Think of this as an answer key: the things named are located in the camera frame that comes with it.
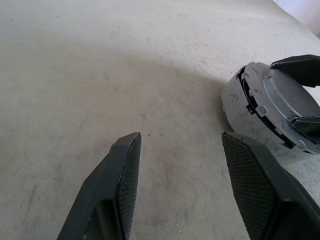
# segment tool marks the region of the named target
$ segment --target circular lid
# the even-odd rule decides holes
[[[270,100],[290,121],[295,117],[320,116],[320,106],[314,98],[286,73],[271,70],[263,83]]]

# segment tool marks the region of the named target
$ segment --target white wall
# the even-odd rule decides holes
[[[320,0],[274,0],[274,2],[306,25],[315,35],[320,34]]]

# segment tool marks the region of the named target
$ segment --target stain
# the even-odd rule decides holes
[[[51,165],[51,169],[53,170],[54,178],[53,180],[56,181],[56,183],[62,184],[63,183],[63,171],[62,171],[62,161],[61,158],[57,154],[50,154],[48,155],[49,162]]]
[[[221,174],[221,177],[223,179],[226,179],[226,175],[225,175],[225,171],[224,171],[223,165],[221,165],[221,167],[220,167],[220,174]]]
[[[179,105],[181,105],[181,106],[184,106],[184,105],[185,105],[185,102],[184,102],[183,100],[181,100],[180,97],[177,97],[176,102],[177,102]]]
[[[149,120],[148,118],[147,118],[147,110],[145,110],[144,111],[144,113],[139,113],[139,116],[141,116],[142,117],[142,127],[145,125],[145,121],[147,120]]]
[[[116,92],[118,92],[118,90],[119,90],[119,86],[115,86],[114,87],[114,92],[116,93]]]
[[[112,31],[112,32],[110,32],[109,36],[110,36],[110,38],[111,38],[112,40],[116,41],[116,40],[118,40],[119,37],[120,37],[120,32],[119,32],[119,31]]]
[[[168,165],[168,164],[165,164],[165,163],[162,163],[163,164],[163,169],[164,169],[164,176],[165,176],[165,185],[167,188],[170,188],[171,187],[171,168],[172,166]]]
[[[81,149],[78,150],[75,159],[79,162],[85,163],[88,161],[90,156],[90,149],[88,147],[82,147]]]
[[[163,219],[163,217],[159,217],[160,214],[155,215],[150,221],[150,225],[153,227],[161,226],[164,227],[166,223],[169,222],[168,219]]]
[[[192,209],[188,209],[188,208],[183,208],[179,211],[177,211],[175,213],[174,216],[174,224],[172,226],[174,226],[173,228],[176,228],[177,224],[181,225],[181,222],[184,222],[185,226],[188,227],[189,226],[189,221],[190,221],[190,211]]]
[[[107,82],[109,82],[110,79],[109,79],[108,74],[107,74],[106,71],[104,72],[104,78],[105,78],[105,80],[106,80]]]
[[[238,106],[238,100],[239,100],[239,97],[236,94],[232,94],[232,95],[229,95],[228,103],[236,107]]]
[[[30,197],[29,197],[29,199],[28,199],[27,213],[28,213],[28,211],[29,211],[30,206],[31,206],[32,203],[34,202],[37,187],[38,187],[38,185],[35,184],[35,185],[33,186],[33,188],[32,188]]]
[[[216,227],[216,225],[212,224],[211,230],[212,230],[214,235],[217,235],[217,227]]]

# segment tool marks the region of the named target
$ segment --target gray cylindrical object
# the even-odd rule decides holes
[[[320,107],[284,72],[251,62],[227,83],[221,99],[232,129],[265,144],[282,166],[320,154],[320,146],[292,125],[296,117],[320,116]]]

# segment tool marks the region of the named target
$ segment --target white fabric surface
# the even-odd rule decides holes
[[[111,144],[141,132],[132,238],[241,240],[220,91],[320,40],[271,0],[3,0],[0,49],[1,239],[55,239]],[[290,171],[319,203],[318,160]]]

